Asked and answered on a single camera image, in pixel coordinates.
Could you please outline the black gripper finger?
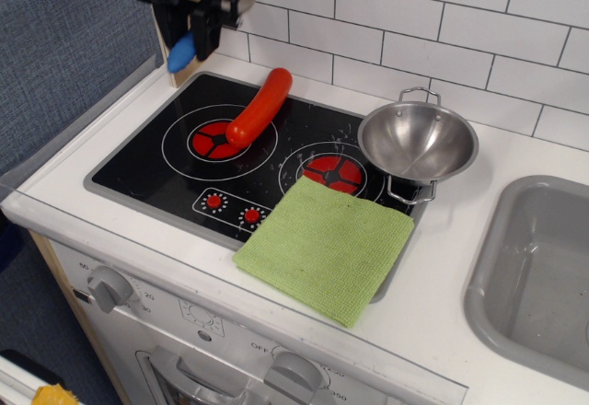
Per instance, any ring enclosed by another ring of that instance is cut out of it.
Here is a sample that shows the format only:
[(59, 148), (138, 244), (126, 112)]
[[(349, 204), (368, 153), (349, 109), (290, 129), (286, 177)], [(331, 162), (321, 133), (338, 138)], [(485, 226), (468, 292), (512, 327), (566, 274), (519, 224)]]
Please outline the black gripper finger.
[(189, 14), (186, 2), (178, 5), (155, 5), (156, 23), (169, 50), (189, 31)]
[(220, 9), (195, 9), (191, 12), (191, 34), (199, 61), (205, 61), (218, 48), (221, 28)]

